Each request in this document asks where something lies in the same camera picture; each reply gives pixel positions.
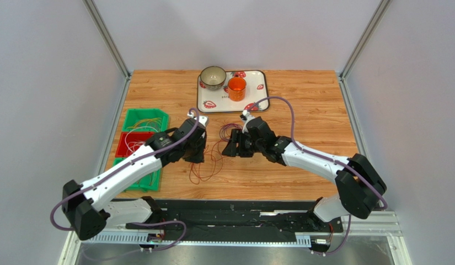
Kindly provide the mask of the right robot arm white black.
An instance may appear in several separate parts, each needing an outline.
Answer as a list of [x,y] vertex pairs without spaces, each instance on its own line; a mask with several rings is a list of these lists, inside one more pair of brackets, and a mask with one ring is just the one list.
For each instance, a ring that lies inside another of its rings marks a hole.
[[382,202],[387,186],[368,158],[356,153],[352,157],[321,152],[277,136],[262,118],[244,119],[242,129],[233,129],[222,155],[253,157],[262,154],[268,161],[305,169],[336,185],[338,192],[316,200],[307,211],[311,225],[322,225],[335,218],[351,215],[366,219]]

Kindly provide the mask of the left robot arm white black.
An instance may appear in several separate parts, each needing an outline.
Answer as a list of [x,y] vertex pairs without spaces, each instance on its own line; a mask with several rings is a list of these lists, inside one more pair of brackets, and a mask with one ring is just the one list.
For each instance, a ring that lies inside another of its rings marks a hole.
[[179,160],[203,163],[207,125],[207,116],[188,118],[179,128],[155,133],[133,154],[106,172],[83,183],[67,182],[59,207],[70,223],[69,230],[84,241],[106,227],[146,222],[159,211],[153,199],[116,202],[114,198],[170,163]]

